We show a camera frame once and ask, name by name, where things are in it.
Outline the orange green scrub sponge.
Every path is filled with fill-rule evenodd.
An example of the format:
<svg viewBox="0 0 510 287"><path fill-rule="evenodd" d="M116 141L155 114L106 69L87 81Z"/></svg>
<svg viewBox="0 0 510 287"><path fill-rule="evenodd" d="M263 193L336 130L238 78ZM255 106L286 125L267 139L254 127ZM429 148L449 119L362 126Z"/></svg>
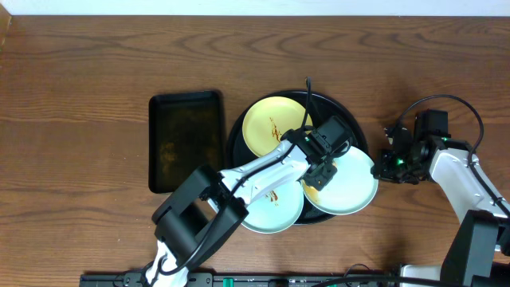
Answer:
<svg viewBox="0 0 510 287"><path fill-rule="evenodd" d="M302 187L304 189L305 194L309 196L310 201L312 201L312 202L319 202L319 193L321 191L316 190L314 187L307 186L306 183L304 182L304 177L301 180L301 185L302 185Z"/></svg>

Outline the light green plate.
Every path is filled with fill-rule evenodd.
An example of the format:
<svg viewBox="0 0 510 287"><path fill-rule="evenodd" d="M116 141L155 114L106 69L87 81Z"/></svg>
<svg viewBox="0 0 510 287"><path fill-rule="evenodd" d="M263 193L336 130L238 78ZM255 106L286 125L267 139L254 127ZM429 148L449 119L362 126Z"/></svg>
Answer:
<svg viewBox="0 0 510 287"><path fill-rule="evenodd" d="M260 234L279 233L297 221L303 207L304 192L301 184L288 183L249 205L249 214L242 225Z"/></svg>
<svg viewBox="0 0 510 287"><path fill-rule="evenodd" d="M371 174L375 165L369 155L357 147L334 159L337 173L319 193L319 202L307 200L317 209L334 215L353 214L362 210L375 197L379 181Z"/></svg>

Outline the light green front plate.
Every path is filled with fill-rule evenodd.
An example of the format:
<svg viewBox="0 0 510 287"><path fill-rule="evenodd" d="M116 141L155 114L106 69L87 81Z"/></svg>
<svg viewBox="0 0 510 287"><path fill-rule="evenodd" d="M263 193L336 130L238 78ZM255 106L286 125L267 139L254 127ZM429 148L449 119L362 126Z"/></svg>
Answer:
<svg viewBox="0 0 510 287"><path fill-rule="evenodd" d="M279 233L297 221L303 207L304 192L301 184L288 183L249 205L249 214L242 225L260 234Z"/></svg>

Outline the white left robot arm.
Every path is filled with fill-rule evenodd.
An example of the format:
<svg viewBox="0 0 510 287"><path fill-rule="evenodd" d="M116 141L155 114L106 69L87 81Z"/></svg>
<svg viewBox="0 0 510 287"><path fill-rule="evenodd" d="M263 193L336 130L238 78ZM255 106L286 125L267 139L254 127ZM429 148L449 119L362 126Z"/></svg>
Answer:
<svg viewBox="0 0 510 287"><path fill-rule="evenodd" d="M195 169L152 215L158 251L145 271L148 286L182 286L186 275L222 247L270 191L301 179L322 189L348 149L309 135L283 140L269 154L233 169Z"/></svg>

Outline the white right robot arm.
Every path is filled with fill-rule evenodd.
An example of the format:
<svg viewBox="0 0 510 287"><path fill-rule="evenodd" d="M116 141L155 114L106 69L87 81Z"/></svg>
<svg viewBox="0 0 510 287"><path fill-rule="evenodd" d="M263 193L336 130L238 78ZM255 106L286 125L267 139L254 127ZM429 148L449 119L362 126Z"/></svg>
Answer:
<svg viewBox="0 0 510 287"><path fill-rule="evenodd" d="M394 140L382 151L372 173L392 183L429 180L446 195L460 227L441 265L404 265L406 285L440 281L459 286L507 286L509 268L496 265L494 254L509 254L509 204L481 169L465 141L445 136Z"/></svg>

